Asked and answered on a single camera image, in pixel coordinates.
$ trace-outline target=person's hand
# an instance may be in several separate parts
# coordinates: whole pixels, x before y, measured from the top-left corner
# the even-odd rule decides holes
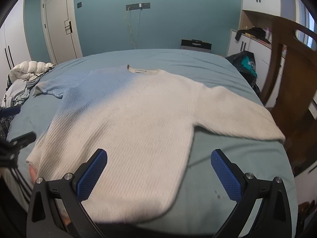
[[[29,166],[29,173],[31,176],[32,183],[34,184],[36,181],[37,172],[32,166]],[[63,220],[65,225],[69,225],[71,223],[71,220],[68,217],[63,217]]]

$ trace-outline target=electrical wire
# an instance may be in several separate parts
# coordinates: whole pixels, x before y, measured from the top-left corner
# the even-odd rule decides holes
[[[30,192],[32,193],[32,188],[29,186],[29,184],[27,183],[27,181],[24,179],[23,175],[21,174],[20,170],[18,168],[15,169],[16,172],[19,174],[19,176],[21,177],[21,179],[23,180],[23,182],[25,183],[26,187],[29,188]]]
[[[140,9],[140,12],[139,12],[139,22],[138,22],[138,24],[137,24],[137,35],[136,35],[136,39],[138,39],[138,34],[139,34],[139,32],[138,32],[138,30],[140,29],[140,16],[141,16],[141,11],[142,11],[142,8]]]
[[[21,181],[18,179],[18,177],[13,173],[12,168],[10,169],[10,173],[13,176],[16,183],[19,185],[23,198],[26,200],[28,204],[30,204],[31,194],[25,190],[25,187],[21,184]]]
[[[128,24],[129,28],[130,28],[130,36],[129,36],[129,42],[132,43],[134,45],[134,49],[135,47],[138,47],[136,44],[134,44],[132,41],[131,41],[131,36],[132,36],[132,29],[131,29],[131,25],[129,23],[129,21],[126,20],[126,15],[124,15],[124,20],[126,21],[126,23]]]

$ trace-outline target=white sweater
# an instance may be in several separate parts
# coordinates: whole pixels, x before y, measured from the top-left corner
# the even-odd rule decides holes
[[[96,149],[107,151],[108,164],[83,201],[94,221],[144,221],[167,211],[186,168],[194,126],[284,140],[263,106],[163,70],[96,70],[39,83],[34,94],[40,93],[62,101],[27,158],[38,176],[60,179]]]

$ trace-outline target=wall outlet panel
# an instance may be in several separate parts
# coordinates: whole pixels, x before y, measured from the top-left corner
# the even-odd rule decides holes
[[[130,7],[129,11],[138,10],[138,9],[149,9],[150,5],[151,3],[149,2],[128,4],[126,5],[126,11],[129,9],[129,7]]]

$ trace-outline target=bed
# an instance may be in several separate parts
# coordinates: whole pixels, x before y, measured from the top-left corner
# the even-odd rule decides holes
[[[90,72],[95,69],[127,64],[134,68],[163,69],[204,83],[207,87],[221,85],[261,104],[249,84],[226,59],[218,55],[188,50],[143,49],[90,55],[57,65],[40,81],[60,75]],[[39,136],[50,125],[60,101],[52,95],[30,96],[23,104],[20,114],[12,120],[8,140],[30,131],[34,131]],[[31,178],[25,160],[33,147],[34,143],[22,149],[18,159],[19,170],[30,184]],[[229,199],[210,165],[210,153],[218,148],[243,172],[252,172],[259,179],[272,180],[275,176],[283,179],[291,209],[294,237],[297,222],[296,190],[291,167],[282,144],[278,141],[220,136],[202,128],[195,129],[187,171],[175,203],[161,217],[140,223],[138,226],[176,234],[214,234],[236,204]],[[3,177],[15,198],[26,209],[27,204],[23,201],[21,192],[12,177],[8,173]],[[261,200],[257,200],[241,235],[248,233],[251,228],[260,203]]]

